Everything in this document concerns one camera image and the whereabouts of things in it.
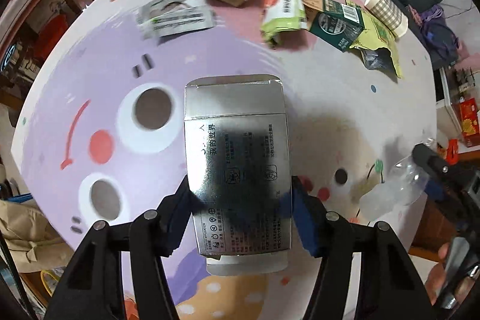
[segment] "printed icon on box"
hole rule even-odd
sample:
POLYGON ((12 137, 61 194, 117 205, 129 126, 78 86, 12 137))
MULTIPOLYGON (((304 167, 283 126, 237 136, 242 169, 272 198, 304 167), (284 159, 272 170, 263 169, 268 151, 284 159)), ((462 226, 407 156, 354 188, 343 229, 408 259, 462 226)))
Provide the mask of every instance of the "printed icon on box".
POLYGON ((269 164, 265 166, 263 170, 263 178, 266 181, 274 181, 277 178, 277 166, 274 164, 269 164))
POLYGON ((225 170, 225 182, 227 185, 236 185, 240 183, 240 170, 236 167, 225 170))

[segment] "red cartoon nose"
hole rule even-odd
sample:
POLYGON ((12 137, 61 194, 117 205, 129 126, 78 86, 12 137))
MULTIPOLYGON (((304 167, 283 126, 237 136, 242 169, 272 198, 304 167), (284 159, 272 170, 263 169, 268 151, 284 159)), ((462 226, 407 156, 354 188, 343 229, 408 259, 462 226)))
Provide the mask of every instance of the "red cartoon nose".
POLYGON ((98 130, 90 138, 88 153, 97 164, 108 162, 113 155, 113 149, 113 138, 105 129, 98 130))

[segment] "silver box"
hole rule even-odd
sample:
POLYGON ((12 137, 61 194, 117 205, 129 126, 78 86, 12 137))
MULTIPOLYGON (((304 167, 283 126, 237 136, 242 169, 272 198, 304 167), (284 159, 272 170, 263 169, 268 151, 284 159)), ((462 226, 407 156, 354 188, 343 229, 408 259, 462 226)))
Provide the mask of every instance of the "silver box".
POLYGON ((282 82, 206 77, 185 88, 185 149, 199 252, 250 255, 291 246, 291 176, 282 82))

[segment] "red box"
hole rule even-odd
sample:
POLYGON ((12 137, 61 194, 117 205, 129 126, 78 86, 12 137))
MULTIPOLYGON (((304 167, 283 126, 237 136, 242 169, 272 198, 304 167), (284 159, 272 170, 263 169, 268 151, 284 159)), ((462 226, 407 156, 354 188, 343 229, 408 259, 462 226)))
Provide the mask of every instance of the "red box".
POLYGON ((477 104, 474 98, 460 103, 460 122, 462 124, 462 135, 467 147, 480 145, 480 126, 477 117, 477 104))

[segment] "dark green package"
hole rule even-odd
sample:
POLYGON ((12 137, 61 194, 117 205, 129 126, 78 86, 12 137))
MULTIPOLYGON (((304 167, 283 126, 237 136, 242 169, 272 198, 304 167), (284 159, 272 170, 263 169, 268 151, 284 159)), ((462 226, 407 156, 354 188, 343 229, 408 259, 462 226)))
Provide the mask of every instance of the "dark green package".
POLYGON ((323 0, 324 12, 305 9, 309 31, 342 52, 351 46, 365 28, 358 5, 352 7, 333 0, 323 0))

